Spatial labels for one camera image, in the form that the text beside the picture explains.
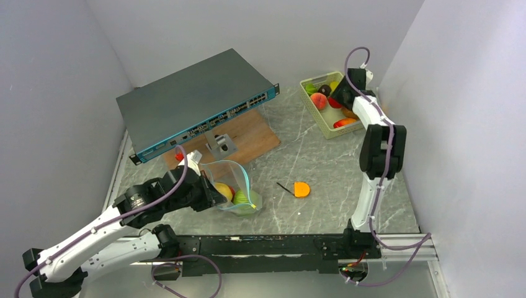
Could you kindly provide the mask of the green cabbage toy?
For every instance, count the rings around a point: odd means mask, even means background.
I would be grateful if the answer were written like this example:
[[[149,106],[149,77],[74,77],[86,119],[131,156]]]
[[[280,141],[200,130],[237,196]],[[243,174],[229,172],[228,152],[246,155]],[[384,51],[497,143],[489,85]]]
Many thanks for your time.
[[[234,208],[232,208],[232,211],[236,215],[252,215],[262,208],[262,197],[254,190],[250,190],[248,196],[242,190],[239,190],[233,197],[233,204]]]

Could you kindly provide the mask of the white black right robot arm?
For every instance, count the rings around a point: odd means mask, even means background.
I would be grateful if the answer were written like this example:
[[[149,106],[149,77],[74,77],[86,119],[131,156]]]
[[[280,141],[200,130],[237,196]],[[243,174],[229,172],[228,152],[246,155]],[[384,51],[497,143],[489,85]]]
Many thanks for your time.
[[[373,236],[378,208],[387,186],[403,166],[407,134],[405,126],[387,117],[376,95],[366,87],[367,70],[349,68],[332,94],[336,102],[357,115],[365,128],[359,157],[363,174],[359,202],[342,240],[342,250],[350,258],[378,245]]]

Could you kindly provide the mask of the yellow lemon toy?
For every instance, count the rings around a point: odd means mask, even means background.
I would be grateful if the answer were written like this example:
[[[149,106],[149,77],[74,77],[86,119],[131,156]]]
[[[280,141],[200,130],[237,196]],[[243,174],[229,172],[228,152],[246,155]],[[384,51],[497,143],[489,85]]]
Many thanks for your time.
[[[231,191],[228,188],[228,185],[225,183],[215,183],[214,184],[215,189],[223,195],[228,202],[231,202],[233,200],[233,196],[231,194]]]

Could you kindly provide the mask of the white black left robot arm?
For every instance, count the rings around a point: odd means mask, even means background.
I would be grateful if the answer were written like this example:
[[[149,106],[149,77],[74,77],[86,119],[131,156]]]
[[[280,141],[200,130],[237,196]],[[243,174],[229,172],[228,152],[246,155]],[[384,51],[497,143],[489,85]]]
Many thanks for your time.
[[[180,243],[166,224],[157,225],[137,241],[118,244],[117,240],[175,210],[190,207],[200,212],[225,202],[227,198],[196,166],[179,165],[160,178],[134,185],[66,240],[46,250],[24,252],[24,266],[33,277],[31,295],[74,297],[83,283],[117,266],[179,257]]]

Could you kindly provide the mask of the clear zip top bag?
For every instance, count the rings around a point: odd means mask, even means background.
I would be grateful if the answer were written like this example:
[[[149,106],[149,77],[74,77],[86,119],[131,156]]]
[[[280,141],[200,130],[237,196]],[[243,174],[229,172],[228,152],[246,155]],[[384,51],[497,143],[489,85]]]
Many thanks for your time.
[[[200,169],[206,174],[206,177],[213,185],[215,183],[225,183],[233,187],[236,192],[242,190],[247,196],[249,195],[250,190],[254,190],[247,171],[235,161],[221,160],[211,163],[202,163],[200,164]],[[223,212],[235,214],[232,211],[232,208],[234,208],[233,200],[231,202],[227,201],[224,204],[220,204],[216,208]]]

